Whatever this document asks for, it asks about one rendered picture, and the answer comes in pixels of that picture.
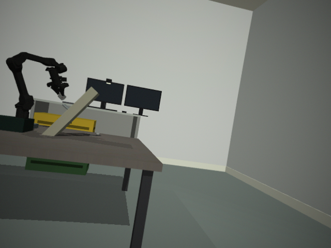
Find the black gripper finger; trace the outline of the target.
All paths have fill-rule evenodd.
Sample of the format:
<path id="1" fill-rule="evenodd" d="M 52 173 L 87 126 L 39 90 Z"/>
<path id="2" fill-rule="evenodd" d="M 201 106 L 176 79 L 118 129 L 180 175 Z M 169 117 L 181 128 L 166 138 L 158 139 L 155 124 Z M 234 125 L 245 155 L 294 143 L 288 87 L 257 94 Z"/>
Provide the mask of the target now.
<path id="1" fill-rule="evenodd" d="M 58 90 L 58 88 L 59 88 L 58 86 L 53 87 L 53 88 L 51 87 L 51 89 L 52 89 L 54 92 L 56 92 L 57 94 L 59 94 L 59 90 Z"/>
<path id="2" fill-rule="evenodd" d="M 58 88 L 58 90 L 59 90 L 59 92 L 61 93 L 62 96 L 64 96 L 64 89 L 65 89 L 65 88 L 63 88 L 63 89 Z"/>

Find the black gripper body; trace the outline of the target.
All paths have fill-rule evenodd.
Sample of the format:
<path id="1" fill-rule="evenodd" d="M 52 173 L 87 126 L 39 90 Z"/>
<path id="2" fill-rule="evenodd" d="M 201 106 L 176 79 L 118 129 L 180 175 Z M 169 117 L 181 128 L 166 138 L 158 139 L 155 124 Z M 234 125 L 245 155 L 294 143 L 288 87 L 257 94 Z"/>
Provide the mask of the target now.
<path id="1" fill-rule="evenodd" d="M 58 86 L 61 89 L 68 87 L 69 86 L 68 83 L 61 82 L 60 78 L 61 78 L 61 76 L 59 76 L 59 75 L 51 76 L 50 79 L 52 80 L 52 82 L 48 82 L 47 87 L 51 86 L 53 88 L 53 87 Z"/>

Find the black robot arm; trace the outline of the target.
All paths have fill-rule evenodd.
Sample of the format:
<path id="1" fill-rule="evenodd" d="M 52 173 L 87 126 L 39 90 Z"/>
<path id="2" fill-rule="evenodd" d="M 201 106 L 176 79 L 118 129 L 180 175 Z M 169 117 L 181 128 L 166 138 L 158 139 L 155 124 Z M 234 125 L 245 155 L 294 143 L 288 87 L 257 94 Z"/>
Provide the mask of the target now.
<path id="1" fill-rule="evenodd" d="M 27 93 L 27 88 L 22 75 L 22 63 L 25 62 L 26 59 L 36 61 L 47 66 L 45 71 L 48 71 L 50 73 L 50 76 L 56 76 L 58 75 L 58 73 L 63 73 L 67 71 L 67 67 L 64 65 L 64 63 L 58 64 L 55 61 L 55 58 L 40 57 L 27 52 L 21 52 L 20 54 L 13 56 L 12 58 L 7 58 L 6 64 L 14 75 L 14 79 L 16 81 L 16 85 L 20 94 L 19 102 L 15 105 L 15 107 L 17 108 L 15 118 L 23 119 L 29 119 L 29 110 L 34 104 L 33 96 L 30 96 Z"/>

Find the grey round cartridge with two slots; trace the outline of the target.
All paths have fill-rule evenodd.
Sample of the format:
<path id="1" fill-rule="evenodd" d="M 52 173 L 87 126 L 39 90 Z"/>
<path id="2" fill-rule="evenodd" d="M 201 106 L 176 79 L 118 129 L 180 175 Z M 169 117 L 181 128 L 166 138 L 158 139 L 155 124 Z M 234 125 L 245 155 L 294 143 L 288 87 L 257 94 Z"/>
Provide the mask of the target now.
<path id="1" fill-rule="evenodd" d="M 62 96 L 61 93 L 58 94 L 58 97 L 61 99 L 61 100 L 64 100 L 66 98 L 66 96 Z"/>

